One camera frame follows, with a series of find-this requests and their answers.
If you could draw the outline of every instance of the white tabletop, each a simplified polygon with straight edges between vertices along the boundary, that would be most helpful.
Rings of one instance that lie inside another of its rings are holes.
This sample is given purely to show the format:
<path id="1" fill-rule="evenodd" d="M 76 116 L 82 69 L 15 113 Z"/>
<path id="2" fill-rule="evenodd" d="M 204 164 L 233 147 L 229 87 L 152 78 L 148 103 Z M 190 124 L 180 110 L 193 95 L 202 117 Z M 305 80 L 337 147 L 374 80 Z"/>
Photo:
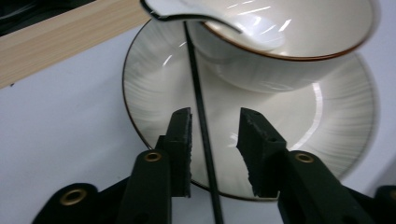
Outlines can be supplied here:
<path id="1" fill-rule="evenodd" d="M 381 1 L 374 36 L 358 50 L 375 77 L 378 126 L 343 184 L 366 194 L 395 184 L 396 1 Z M 0 223 L 30 223 L 58 189 L 105 189 L 145 149 L 122 97 L 122 67 L 138 28 L 0 90 Z M 221 198 L 226 223 L 281 223 L 276 206 Z M 173 223 L 213 223 L 209 193 L 173 199 Z"/>

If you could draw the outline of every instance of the white spoon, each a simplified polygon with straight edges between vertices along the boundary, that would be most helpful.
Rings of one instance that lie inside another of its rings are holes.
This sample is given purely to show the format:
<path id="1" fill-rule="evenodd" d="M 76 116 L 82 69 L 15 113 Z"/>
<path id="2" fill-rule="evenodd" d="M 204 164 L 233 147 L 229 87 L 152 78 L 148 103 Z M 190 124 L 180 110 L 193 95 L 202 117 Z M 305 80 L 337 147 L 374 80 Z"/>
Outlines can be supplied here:
<path id="1" fill-rule="evenodd" d="M 200 20 L 225 24 L 231 29 L 221 28 L 224 35 L 257 50 L 276 49 L 285 42 L 274 22 L 253 13 L 227 17 L 220 10 L 197 0 L 141 0 L 140 3 L 151 17 L 159 21 Z"/>

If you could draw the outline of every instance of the ceramic dish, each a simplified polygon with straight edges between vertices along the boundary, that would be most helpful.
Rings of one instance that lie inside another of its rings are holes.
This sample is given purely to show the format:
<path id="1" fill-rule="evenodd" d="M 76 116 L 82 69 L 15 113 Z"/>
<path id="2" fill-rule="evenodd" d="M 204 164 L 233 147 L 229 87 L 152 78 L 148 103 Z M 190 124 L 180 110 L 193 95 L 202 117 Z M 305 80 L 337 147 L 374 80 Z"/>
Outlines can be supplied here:
<path id="1" fill-rule="evenodd" d="M 236 146 L 240 107 L 260 111 L 288 141 L 288 149 L 319 156 L 336 176 L 347 172 L 367 148 L 375 128 L 374 86 L 362 58 L 351 57 L 309 87 L 277 94 L 246 91 L 210 73 L 197 54 L 219 191 L 258 200 Z M 149 21 L 128 52 L 125 103 L 148 148 L 165 134 L 171 114 L 191 107 L 191 174 L 207 186 L 191 69 L 181 22 Z"/>

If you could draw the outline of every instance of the wooden edge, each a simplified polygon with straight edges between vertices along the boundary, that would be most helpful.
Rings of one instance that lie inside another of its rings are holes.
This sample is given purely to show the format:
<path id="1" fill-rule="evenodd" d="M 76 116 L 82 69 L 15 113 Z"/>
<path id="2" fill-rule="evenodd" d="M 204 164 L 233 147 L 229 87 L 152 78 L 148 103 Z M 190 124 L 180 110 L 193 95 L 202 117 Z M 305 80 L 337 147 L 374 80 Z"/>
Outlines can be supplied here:
<path id="1" fill-rule="evenodd" d="M 0 89 L 149 20 L 139 0 L 96 0 L 0 37 Z"/>

